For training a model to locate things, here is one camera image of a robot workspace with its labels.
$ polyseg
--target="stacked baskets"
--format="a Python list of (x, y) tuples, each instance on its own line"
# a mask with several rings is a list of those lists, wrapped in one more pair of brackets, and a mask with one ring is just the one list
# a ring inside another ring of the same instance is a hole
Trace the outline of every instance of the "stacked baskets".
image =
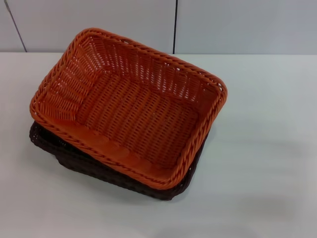
[(171, 200), (189, 185), (226, 97), (216, 76), (90, 28), (33, 97), (30, 138), (71, 170)]

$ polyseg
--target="rectangular basket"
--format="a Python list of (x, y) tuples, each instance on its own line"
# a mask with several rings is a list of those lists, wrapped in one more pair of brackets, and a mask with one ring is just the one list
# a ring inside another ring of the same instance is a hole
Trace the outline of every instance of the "rectangular basket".
[(103, 164), (169, 189), (184, 178), (226, 97), (216, 76), (90, 28), (45, 77), (30, 111)]
[(160, 200), (171, 200), (174, 196), (185, 191), (189, 186), (205, 143), (204, 141), (197, 151), (195, 158), (182, 181), (170, 189), (158, 190), (144, 185), (95, 160), (90, 155), (80, 151), (36, 122), (31, 126), (30, 139), (36, 146), (55, 155), (59, 163), (70, 170)]

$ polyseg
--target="woven plastic basket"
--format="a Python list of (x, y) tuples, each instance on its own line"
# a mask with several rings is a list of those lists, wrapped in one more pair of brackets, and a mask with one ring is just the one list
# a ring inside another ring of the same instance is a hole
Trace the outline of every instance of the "woven plastic basket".
[(171, 200), (174, 196), (185, 191), (196, 170), (196, 166), (204, 146), (203, 143), (197, 151), (184, 179), (179, 184), (170, 189), (157, 190), (146, 186), (127, 175), (121, 174), (95, 160), (90, 155), (78, 150), (76, 147), (65, 142), (36, 122), (31, 126), (30, 139), (36, 146), (55, 155), (59, 163), (70, 170), (86, 174), (122, 188), (160, 200)]
[(45, 77), (30, 111), (105, 165), (168, 189), (184, 178), (226, 96), (216, 76), (92, 28)]

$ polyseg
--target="dark brown basket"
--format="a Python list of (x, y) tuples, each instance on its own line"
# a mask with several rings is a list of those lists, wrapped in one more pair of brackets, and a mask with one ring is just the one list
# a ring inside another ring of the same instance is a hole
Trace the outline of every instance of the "dark brown basket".
[(203, 141), (201, 147), (197, 151), (195, 158), (183, 180), (173, 188), (158, 190), (111, 169), (105, 164), (95, 160), (90, 155), (65, 142), (36, 122), (34, 122), (31, 126), (30, 139), (36, 146), (55, 155), (59, 163), (70, 170), (89, 175), (102, 181), (160, 200), (171, 200), (174, 196), (185, 191), (196, 170), (196, 166), (206, 140), (205, 139)]

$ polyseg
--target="woven pattern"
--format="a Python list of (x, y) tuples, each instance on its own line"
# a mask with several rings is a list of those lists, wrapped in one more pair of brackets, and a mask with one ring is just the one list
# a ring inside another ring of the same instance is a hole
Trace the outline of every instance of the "woven pattern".
[(203, 143), (196, 153), (184, 179), (179, 184), (170, 189), (157, 190), (111, 169), (88, 154), (83, 153), (76, 147), (60, 139), (58, 136), (46, 130), (36, 122), (31, 126), (30, 139), (36, 146), (55, 155), (59, 163), (70, 170), (86, 174), (122, 188), (160, 200), (171, 200), (174, 196), (181, 194), (189, 186), (204, 146)]
[(226, 96), (214, 75), (92, 28), (45, 77), (30, 111), (103, 164), (168, 189), (184, 178)]

